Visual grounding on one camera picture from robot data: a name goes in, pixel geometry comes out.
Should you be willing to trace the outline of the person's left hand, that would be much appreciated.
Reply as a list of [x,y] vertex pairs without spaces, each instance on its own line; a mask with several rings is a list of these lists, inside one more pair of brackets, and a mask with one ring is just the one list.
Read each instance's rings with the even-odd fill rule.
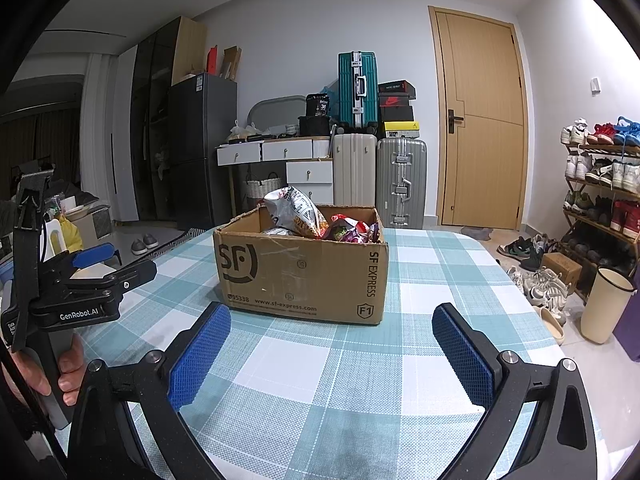
[[[41,367],[24,352],[14,352],[11,356],[29,388],[42,396],[48,396],[51,386]],[[84,348],[77,334],[73,334],[70,348],[60,355],[58,368],[61,373],[58,388],[63,393],[63,402],[67,406],[74,406],[86,371]]]

